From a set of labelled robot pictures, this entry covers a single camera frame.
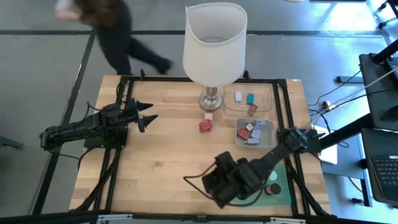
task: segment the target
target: red cube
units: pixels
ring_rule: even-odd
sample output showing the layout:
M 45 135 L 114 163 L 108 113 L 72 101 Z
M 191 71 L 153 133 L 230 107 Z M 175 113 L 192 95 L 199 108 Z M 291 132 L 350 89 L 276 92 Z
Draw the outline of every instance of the red cube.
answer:
M 206 119 L 206 120 L 202 121 L 201 123 L 199 123 L 199 131 L 201 133 L 209 132 L 209 131 L 211 131 L 212 128 L 213 128 L 213 125 L 211 124 L 211 121 L 209 119 Z
M 238 137 L 243 140 L 248 140 L 248 138 L 250 138 L 250 134 L 251 134 L 250 131 L 248 131 L 244 128 L 241 128 L 238 131 Z
M 248 111 L 248 115 L 253 116 L 254 113 L 256 112 L 257 108 L 258 108 L 258 106 L 252 104 L 252 105 L 250 106 L 249 111 Z

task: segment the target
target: wooden table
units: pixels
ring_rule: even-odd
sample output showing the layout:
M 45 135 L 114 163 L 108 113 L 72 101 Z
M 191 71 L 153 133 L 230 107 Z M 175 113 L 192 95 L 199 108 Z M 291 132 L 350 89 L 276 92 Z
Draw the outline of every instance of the wooden table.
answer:
M 97 108 L 114 103 L 119 80 L 120 77 L 117 76 L 103 78 Z M 304 128 L 310 118 L 302 83 L 300 80 L 288 80 L 287 84 L 294 123 Z M 260 113 L 261 118 L 272 121 L 275 128 L 278 128 L 272 85 L 231 84 L 219 88 L 219 92 L 233 93 L 235 89 L 243 92 L 250 90 L 251 93 L 261 95 L 264 110 L 268 110 Z M 238 118 L 244 117 L 236 116 L 236 113 L 243 115 L 245 113 L 227 110 L 224 105 L 213 114 L 213 130 L 210 133 L 199 133 L 198 124 L 205 114 L 198 104 L 202 91 L 203 87 L 193 82 L 134 82 L 132 97 L 141 102 L 154 104 L 142 114 L 158 114 L 159 117 L 143 134 L 138 131 L 136 124 L 129 125 L 129 136 L 126 147 L 121 153 L 111 211 L 291 216 L 290 206 L 220 209 L 182 179 L 185 175 L 201 174 L 214 162 L 218 154 L 225 151 L 229 151 L 235 160 L 241 157 L 253 159 L 265 154 L 264 151 L 242 149 L 235 145 L 235 122 Z M 282 89 L 279 92 L 284 123 L 287 125 Z M 272 107 L 268 103 L 269 97 L 272 98 Z M 233 98 L 226 96 L 224 100 L 227 105 Z M 82 160 L 70 208 L 79 206 L 97 184 L 103 155 L 104 149 L 94 149 Z M 301 158 L 308 189 L 323 209 L 330 212 L 318 159 L 311 154 L 301 155 Z M 193 180 L 193 183 L 203 189 L 200 179 Z M 297 186 L 295 192 L 299 211 L 303 213 Z M 106 193 L 107 186 L 104 188 L 100 208 L 104 208 Z

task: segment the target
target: person's arm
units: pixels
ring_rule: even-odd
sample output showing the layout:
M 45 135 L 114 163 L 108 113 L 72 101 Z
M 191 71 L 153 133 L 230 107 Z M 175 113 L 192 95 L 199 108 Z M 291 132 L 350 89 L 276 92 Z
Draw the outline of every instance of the person's arm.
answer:
M 69 22 L 79 21 L 81 15 L 73 1 L 74 0 L 58 0 L 55 6 L 55 16 Z

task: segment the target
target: clear plastic container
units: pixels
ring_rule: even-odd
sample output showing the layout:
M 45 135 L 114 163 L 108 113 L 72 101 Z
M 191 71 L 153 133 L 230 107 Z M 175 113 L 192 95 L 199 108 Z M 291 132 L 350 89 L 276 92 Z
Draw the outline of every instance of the clear plastic container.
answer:
M 276 131 L 274 127 L 274 123 L 272 121 L 266 120 L 266 125 L 264 129 L 261 131 L 261 135 L 259 138 L 259 144 L 257 145 L 248 145 L 244 143 L 244 140 L 237 136 L 237 133 L 241 128 L 245 128 L 249 123 L 253 124 L 257 121 L 257 119 L 247 119 L 247 118 L 239 118 L 236 120 L 235 126 L 235 143 L 244 148 L 248 149 L 273 149 L 276 147 Z

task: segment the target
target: gray floor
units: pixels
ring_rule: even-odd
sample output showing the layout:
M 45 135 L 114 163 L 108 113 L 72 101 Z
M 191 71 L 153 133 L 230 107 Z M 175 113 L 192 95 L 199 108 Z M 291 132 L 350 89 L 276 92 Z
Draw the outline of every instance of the gray floor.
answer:
M 381 0 L 368 2 L 377 8 Z M 135 30 L 182 30 L 185 6 L 197 0 L 128 0 L 134 15 Z M 249 16 L 249 30 L 375 30 L 377 22 L 365 2 L 291 3 L 283 0 L 234 0 Z M 88 30 L 89 27 L 56 20 L 53 0 L 0 1 L 0 30 Z M 391 11 L 378 14 L 391 16 Z M 386 27 L 394 40 L 395 27 Z M 183 36 L 142 35 L 137 37 L 158 53 L 175 61 L 173 75 L 184 76 L 182 69 Z M 87 43 L 88 36 L 14 36 L 0 35 L 0 135 L 25 142 L 25 148 L 0 150 L 0 217 L 29 213 L 48 154 L 39 147 L 38 135 L 45 127 L 59 124 Z M 314 37 L 297 35 L 248 37 L 246 67 L 252 77 L 299 78 L 303 80 L 308 103 L 338 86 L 338 75 L 353 75 L 358 55 L 378 52 L 386 46 L 381 36 Z M 132 61 L 132 72 L 155 71 Z M 72 121 L 79 120 L 86 102 L 95 103 L 103 75 L 113 75 L 97 43 L 91 51 Z M 327 100 L 338 100 L 362 85 L 347 85 Z M 327 115 L 337 129 L 367 113 L 366 99 L 355 101 Z M 83 143 L 63 146 L 63 153 L 79 156 Z M 60 158 L 44 207 L 45 213 L 67 211 L 77 174 L 77 162 Z M 375 203 L 365 208 L 348 202 L 361 198 L 347 178 L 325 174 L 333 213 L 343 218 L 395 222 L 398 210 Z

